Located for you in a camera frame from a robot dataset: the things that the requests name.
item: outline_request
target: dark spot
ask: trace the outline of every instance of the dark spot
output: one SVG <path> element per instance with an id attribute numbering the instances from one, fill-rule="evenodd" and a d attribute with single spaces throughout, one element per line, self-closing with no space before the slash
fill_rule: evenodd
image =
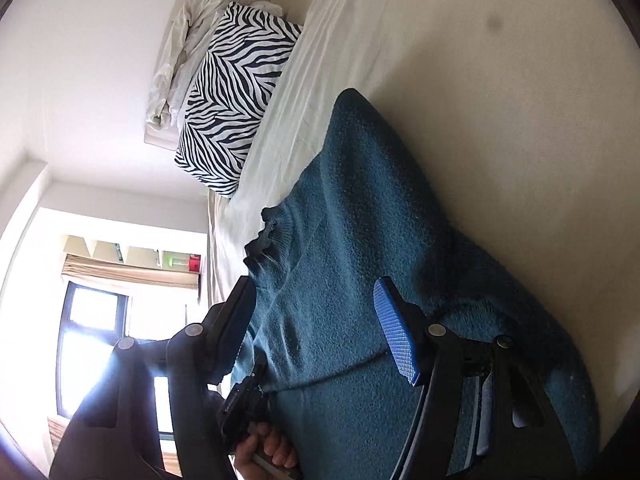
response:
<path id="1" fill-rule="evenodd" d="M 486 30 L 488 30 L 490 34 L 500 34 L 503 27 L 504 21 L 500 15 L 489 14 L 486 19 Z"/>

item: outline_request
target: red object on shelf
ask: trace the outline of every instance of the red object on shelf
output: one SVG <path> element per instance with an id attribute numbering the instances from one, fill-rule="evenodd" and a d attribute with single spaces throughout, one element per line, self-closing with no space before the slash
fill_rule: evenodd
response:
<path id="1" fill-rule="evenodd" d="M 200 272 L 200 259 L 199 254 L 189 256 L 189 272 Z"/>

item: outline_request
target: bed sheet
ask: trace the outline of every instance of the bed sheet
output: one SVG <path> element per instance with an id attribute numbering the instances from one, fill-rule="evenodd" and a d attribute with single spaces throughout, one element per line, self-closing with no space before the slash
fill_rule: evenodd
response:
<path id="1" fill-rule="evenodd" d="M 305 29 L 236 195 L 210 200 L 216 295 L 356 88 L 452 224 L 569 331 L 606 440 L 640 386 L 640 50 L 610 0 L 275 0 Z"/>

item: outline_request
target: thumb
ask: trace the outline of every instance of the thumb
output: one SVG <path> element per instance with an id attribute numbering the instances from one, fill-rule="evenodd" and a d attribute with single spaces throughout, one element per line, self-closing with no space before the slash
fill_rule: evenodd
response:
<path id="1" fill-rule="evenodd" d="M 258 449 L 260 439 L 257 435 L 250 435 L 247 439 L 243 440 L 236 447 L 236 460 L 234 465 L 236 467 L 242 467 L 245 464 L 252 462 L 251 457 L 254 455 L 255 450 Z"/>

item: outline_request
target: zebra print pillow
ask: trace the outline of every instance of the zebra print pillow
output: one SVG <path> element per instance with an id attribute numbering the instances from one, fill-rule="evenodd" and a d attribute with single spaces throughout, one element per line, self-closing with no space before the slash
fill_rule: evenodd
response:
<path id="1" fill-rule="evenodd" d="M 175 163 L 233 196 L 280 73 L 302 27 L 229 4 L 188 97 Z"/>

